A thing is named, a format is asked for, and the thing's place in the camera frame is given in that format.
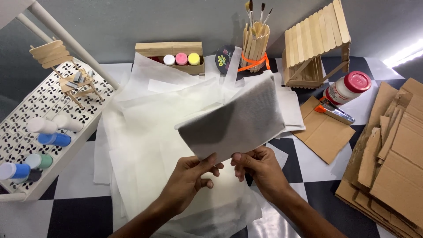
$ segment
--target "pink paint jar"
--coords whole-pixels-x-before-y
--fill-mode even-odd
[[[187,65],[188,64],[188,56],[184,53],[178,53],[175,56],[175,61],[178,65]]]
[[[357,98],[370,87],[371,80],[367,74],[353,71],[330,85],[323,91],[323,96],[335,105],[343,105]]]

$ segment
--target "decorative coaster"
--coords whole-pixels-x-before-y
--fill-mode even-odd
[[[216,52],[216,66],[223,74],[226,74],[229,69],[229,64],[232,59],[233,52],[235,51],[234,45],[224,45],[221,48],[219,48]]]

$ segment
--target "orange bow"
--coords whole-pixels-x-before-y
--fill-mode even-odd
[[[242,70],[246,70],[246,69],[252,68],[252,67],[254,67],[254,66],[257,66],[257,65],[259,65],[259,64],[261,64],[261,63],[263,63],[264,61],[266,61],[266,68],[267,68],[267,69],[270,69],[270,65],[269,65],[269,58],[267,57],[266,52],[264,53],[263,58],[261,58],[259,61],[250,60],[250,59],[245,58],[245,56],[244,56],[244,52],[242,52],[241,56],[242,56],[242,58],[243,58],[245,61],[247,61],[248,63],[251,63],[251,65],[249,65],[249,66],[245,66],[245,67],[242,67],[242,68],[238,69],[238,72],[240,72],[240,71],[242,71]]]

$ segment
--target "white perforated rack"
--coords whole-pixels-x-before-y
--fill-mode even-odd
[[[82,67],[86,71],[91,69],[76,58],[74,61],[78,67]],[[77,72],[71,62],[59,65],[57,71],[64,77]],[[10,193],[0,195],[0,202],[38,200],[94,133],[100,120],[101,111],[115,90],[96,72],[93,78],[94,86],[102,95],[103,101],[94,93],[79,97],[77,100],[85,107],[81,109],[62,93],[58,82],[59,76],[52,72],[0,124],[0,164],[4,162],[23,163],[30,153],[49,154],[53,157],[53,164],[49,168],[43,169],[42,177],[37,182],[15,184],[11,180],[0,180],[1,186]],[[73,119],[80,121],[84,125],[83,129],[78,133],[58,130],[59,133],[67,134],[72,138],[71,143],[66,147],[39,144],[38,134],[28,132],[26,128],[28,120],[35,116],[52,120],[59,113],[68,114]]]

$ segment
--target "pile of white fabric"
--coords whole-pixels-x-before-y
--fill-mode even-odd
[[[240,55],[237,47],[232,60],[238,62]],[[175,125],[222,108],[242,94],[245,85],[255,83],[251,77],[243,85],[236,83],[237,64],[229,66],[222,80],[214,55],[205,57],[205,64],[205,76],[192,76],[136,53],[129,79],[122,79],[117,95],[104,108],[96,137],[94,182],[111,185],[114,230],[159,196],[180,157],[194,155]],[[296,102],[294,113],[284,115],[292,109],[289,105],[277,109],[285,124],[273,135],[291,126],[303,128],[296,94],[276,92],[287,102],[293,93]],[[158,236],[227,238],[261,218],[246,181],[238,181],[230,160],[223,163],[219,177],[203,175],[212,178],[213,189],[201,189],[182,214],[157,231]]]

